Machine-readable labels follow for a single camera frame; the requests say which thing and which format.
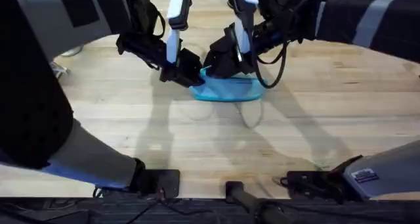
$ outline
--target label sticker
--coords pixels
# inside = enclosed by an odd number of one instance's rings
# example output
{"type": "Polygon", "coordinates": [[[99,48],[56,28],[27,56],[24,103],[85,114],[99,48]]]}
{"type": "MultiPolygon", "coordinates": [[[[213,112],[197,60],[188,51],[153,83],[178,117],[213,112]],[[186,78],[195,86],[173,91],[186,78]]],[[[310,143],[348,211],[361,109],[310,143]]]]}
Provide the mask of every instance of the label sticker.
{"type": "Polygon", "coordinates": [[[360,171],[356,171],[351,173],[352,177],[354,178],[357,183],[363,183],[367,181],[374,181],[379,179],[379,176],[376,175],[375,172],[373,172],[372,169],[366,168],[360,171]]]}

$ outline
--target cable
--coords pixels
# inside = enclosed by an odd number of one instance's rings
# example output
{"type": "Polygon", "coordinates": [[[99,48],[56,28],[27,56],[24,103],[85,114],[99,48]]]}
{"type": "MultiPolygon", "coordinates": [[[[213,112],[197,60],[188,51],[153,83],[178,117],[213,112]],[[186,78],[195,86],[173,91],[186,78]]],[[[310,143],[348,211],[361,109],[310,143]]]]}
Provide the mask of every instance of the cable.
{"type": "MultiPolygon", "coordinates": [[[[287,188],[286,177],[273,177],[272,181],[278,186],[287,188]]],[[[313,212],[313,213],[319,213],[319,214],[324,214],[324,215],[337,215],[341,217],[351,217],[351,218],[363,219],[363,220],[368,220],[368,221],[380,221],[380,222],[385,222],[385,223],[401,223],[401,221],[395,220],[395,219],[372,217],[368,215],[345,214],[345,213],[337,213],[337,212],[330,212],[330,211],[313,210],[310,208],[301,208],[301,207],[296,207],[294,205],[284,204],[280,202],[278,202],[278,205],[279,205],[279,208],[286,207],[286,208],[291,208],[298,211],[313,212]]]]}
{"type": "Polygon", "coordinates": [[[191,212],[184,212],[181,210],[178,210],[170,205],[168,205],[166,202],[161,200],[156,200],[155,202],[151,203],[149,206],[144,208],[139,214],[137,214],[135,217],[133,217],[130,221],[126,222],[125,224],[132,224],[134,221],[136,221],[139,217],[144,215],[148,210],[152,209],[156,205],[162,205],[163,207],[167,208],[168,210],[171,210],[172,212],[175,212],[177,214],[183,215],[183,216],[191,216],[191,215],[197,215],[197,214],[203,214],[203,213],[213,213],[216,217],[217,224],[221,224],[221,220],[219,215],[215,210],[194,210],[191,212]]]}
{"type": "Polygon", "coordinates": [[[250,44],[250,48],[251,48],[251,63],[253,65],[254,69],[255,69],[255,73],[257,75],[258,81],[266,89],[271,89],[271,88],[275,87],[283,76],[283,72],[284,72],[284,68],[285,68],[285,62],[286,62],[286,55],[287,55],[287,46],[289,44],[289,38],[287,36],[288,36],[288,33],[289,33],[290,25],[291,25],[292,21],[294,20],[294,18],[296,16],[297,12],[299,11],[299,9],[308,1],[309,0],[302,0],[301,2],[299,2],[299,4],[296,5],[296,7],[293,10],[290,9],[291,16],[290,16],[289,20],[287,21],[287,23],[285,23],[286,27],[283,29],[283,33],[282,33],[282,35],[283,35],[282,50],[279,52],[277,57],[271,63],[271,64],[273,64],[273,63],[277,62],[280,58],[282,58],[282,64],[280,66],[280,69],[279,69],[279,72],[277,74],[276,79],[270,85],[267,84],[263,80],[263,77],[261,76],[261,72],[260,72],[260,69],[259,69],[259,66],[258,66],[258,62],[257,62],[258,60],[260,62],[264,62],[264,61],[259,59],[257,57],[256,52],[255,52],[254,44],[253,44],[253,41],[252,41],[253,36],[252,36],[252,31],[251,31],[253,29],[253,26],[247,26],[248,40],[249,40],[249,44],[250,44]]]}
{"type": "Polygon", "coordinates": [[[165,208],[167,208],[167,209],[169,209],[169,210],[171,210],[173,212],[176,212],[176,213],[178,213],[180,215],[183,215],[183,216],[197,215],[197,214],[201,214],[201,213],[212,213],[216,217],[217,224],[221,224],[220,217],[219,217],[219,215],[217,214],[217,212],[215,210],[195,210],[195,211],[191,211],[191,212],[184,212],[184,211],[180,211],[180,210],[178,210],[178,209],[176,209],[176,208],[174,208],[172,206],[169,206],[169,205],[167,205],[166,203],[164,203],[162,201],[159,202],[159,203],[163,207],[165,207],[165,208]]]}
{"type": "Polygon", "coordinates": [[[151,208],[159,204],[158,201],[151,203],[149,206],[143,209],[139,214],[137,214],[135,217],[133,217],[130,221],[126,222],[126,224],[131,224],[134,221],[136,221],[139,217],[141,217],[143,214],[145,214],[147,211],[149,211],[151,208]]]}

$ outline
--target butcher block table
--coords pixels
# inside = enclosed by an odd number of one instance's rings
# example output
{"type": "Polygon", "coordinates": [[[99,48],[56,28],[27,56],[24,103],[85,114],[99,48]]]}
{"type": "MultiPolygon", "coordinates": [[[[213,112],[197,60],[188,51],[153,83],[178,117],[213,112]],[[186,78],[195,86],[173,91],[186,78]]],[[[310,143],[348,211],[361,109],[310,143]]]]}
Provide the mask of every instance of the butcher block table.
{"type": "MultiPolygon", "coordinates": [[[[152,1],[165,16],[169,0],[152,1]]],[[[233,20],[226,0],[193,0],[183,47],[204,59],[233,20]]],[[[288,198],[272,177],[330,170],[353,156],[420,139],[419,66],[393,56],[322,41],[292,43],[281,82],[261,100],[204,102],[160,82],[159,72],[135,55],[118,55],[116,39],[57,58],[71,71],[60,83],[75,118],[93,135],[147,168],[179,169],[180,197],[222,198],[225,181],[240,180],[256,196],[288,198]]],[[[273,59],[279,50],[262,57],[273,59]]],[[[261,66],[263,76],[273,82],[279,66],[261,66]]],[[[0,196],[81,197],[94,188],[5,166],[0,174],[0,196]]]]}

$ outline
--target black fabric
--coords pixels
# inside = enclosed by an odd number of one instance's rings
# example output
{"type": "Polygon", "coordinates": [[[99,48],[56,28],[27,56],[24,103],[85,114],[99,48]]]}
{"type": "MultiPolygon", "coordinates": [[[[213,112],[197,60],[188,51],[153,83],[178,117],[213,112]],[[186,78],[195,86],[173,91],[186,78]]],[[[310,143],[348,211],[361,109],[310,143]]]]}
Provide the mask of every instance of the black fabric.
{"type": "Polygon", "coordinates": [[[61,0],[73,27],[84,26],[99,20],[93,0],[61,0]]]}
{"type": "Polygon", "coordinates": [[[17,0],[0,3],[0,150],[38,169],[65,143],[73,112],[17,0]]]}
{"type": "Polygon", "coordinates": [[[370,49],[420,62],[420,0],[394,0],[370,49]]]}
{"type": "Polygon", "coordinates": [[[352,43],[357,25],[374,0],[328,0],[316,39],[352,43]]]}
{"type": "Polygon", "coordinates": [[[129,30],[129,14],[123,0],[97,0],[113,34],[129,30]]]}

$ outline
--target gray robot arm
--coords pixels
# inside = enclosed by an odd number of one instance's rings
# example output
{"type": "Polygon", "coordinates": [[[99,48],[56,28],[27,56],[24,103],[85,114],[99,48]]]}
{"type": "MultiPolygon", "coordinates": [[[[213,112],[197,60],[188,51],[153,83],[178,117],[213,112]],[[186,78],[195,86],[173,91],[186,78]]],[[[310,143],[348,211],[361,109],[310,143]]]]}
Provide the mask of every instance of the gray robot arm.
{"type": "Polygon", "coordinates": [[[159,52],[153,46],[164,45],[153,35],[155,6],[149,0],[0,0],[0,5],[9,14],[0,25],[0,163],[142,194],[163,189],[159,179],[169,176],[165,194],[176,196],[179,171],[145,169],[139,159],[81,127],[49,66],[60,53],[110,34],[120,34],[120,53],[148,60],[149,53],[159,52]]]}
{"type": "MultiPolygon", "coordinates": [[[[419,0],[314,0],[303,11],[302,17],[310,20],[297,24],[307,33],[303,38],[359,45],[420,62],[419,0]]],[[[292,197],[362,201],[419,191],[419,168],[420,141],[414,141],[374,156],[357,156],[332,171],[290,171],[282,185],[292,197]]]]}
{"type": "Polygon", "coordinates": [[[145,32],[149,0],[18,0],[48,61],[76,46],[125,32],[145,32]],[[137,11],[136,16],[130,12],[137,11]]]}

